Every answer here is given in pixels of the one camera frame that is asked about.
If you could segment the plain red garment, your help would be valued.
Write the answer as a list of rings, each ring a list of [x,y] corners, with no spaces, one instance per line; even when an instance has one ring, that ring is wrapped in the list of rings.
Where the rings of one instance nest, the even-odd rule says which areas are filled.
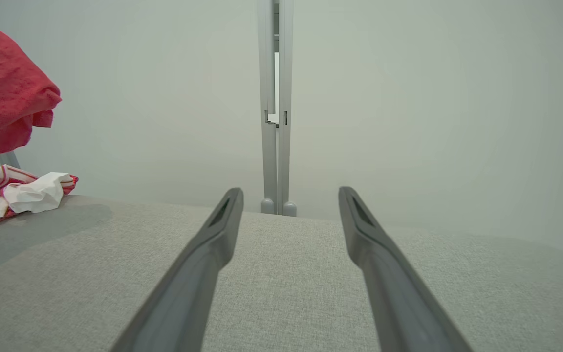
[[[0,31],[0,154],[28,144],[34,127],[49,128],[60,90]]]

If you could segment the grey double metal post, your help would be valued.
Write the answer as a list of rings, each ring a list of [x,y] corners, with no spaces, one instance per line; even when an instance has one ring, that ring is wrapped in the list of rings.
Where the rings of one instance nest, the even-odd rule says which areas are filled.
[[[290,201],[294,0],[256,0],[264,198],[261,212],[297,216]]]

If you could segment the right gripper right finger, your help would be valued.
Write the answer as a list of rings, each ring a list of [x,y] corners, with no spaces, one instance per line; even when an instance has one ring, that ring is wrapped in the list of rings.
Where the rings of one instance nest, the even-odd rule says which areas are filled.
[[[473,352],[359,194],[338,190],[347,252],[367,286],[381,352]]]

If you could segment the red white striped jersey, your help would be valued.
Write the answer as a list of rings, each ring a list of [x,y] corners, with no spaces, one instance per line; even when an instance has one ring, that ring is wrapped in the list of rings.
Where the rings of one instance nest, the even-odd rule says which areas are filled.
[[[58,209],[78,181],[78,177],[69,173],[36,176],[13,166],[0,166],[0,222],[20,213]]]

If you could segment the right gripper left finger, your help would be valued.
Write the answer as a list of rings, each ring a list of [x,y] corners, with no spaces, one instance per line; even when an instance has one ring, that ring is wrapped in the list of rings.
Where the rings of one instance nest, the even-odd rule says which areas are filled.
[[[229,189],[111,352],[201,352],[217,277],[232,260],[242,214],[243,191]]]

